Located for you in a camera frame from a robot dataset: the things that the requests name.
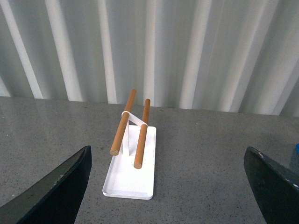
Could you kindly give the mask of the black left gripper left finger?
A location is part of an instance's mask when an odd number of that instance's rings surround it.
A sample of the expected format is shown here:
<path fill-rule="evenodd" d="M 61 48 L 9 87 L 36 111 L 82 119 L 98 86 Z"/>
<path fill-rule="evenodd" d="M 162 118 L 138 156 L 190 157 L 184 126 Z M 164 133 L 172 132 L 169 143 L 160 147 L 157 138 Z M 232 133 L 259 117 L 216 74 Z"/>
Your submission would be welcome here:
<path fill-rule="evenodd" d="M 0 208 L 2 224 L 72 224 L 83 200 L 92 167 L 86 146 L 44 178 Z"/>

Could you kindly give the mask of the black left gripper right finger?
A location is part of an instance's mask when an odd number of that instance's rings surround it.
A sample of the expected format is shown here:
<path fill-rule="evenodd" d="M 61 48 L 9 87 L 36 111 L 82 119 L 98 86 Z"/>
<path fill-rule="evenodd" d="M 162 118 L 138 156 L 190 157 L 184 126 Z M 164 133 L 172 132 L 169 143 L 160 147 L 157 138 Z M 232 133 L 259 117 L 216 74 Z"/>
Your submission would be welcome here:
<path fill-rule="evenodd" d="M 299 222 L 299 176 L 253 147 L 244 169 L 258 207 L 268 224 Z"/>

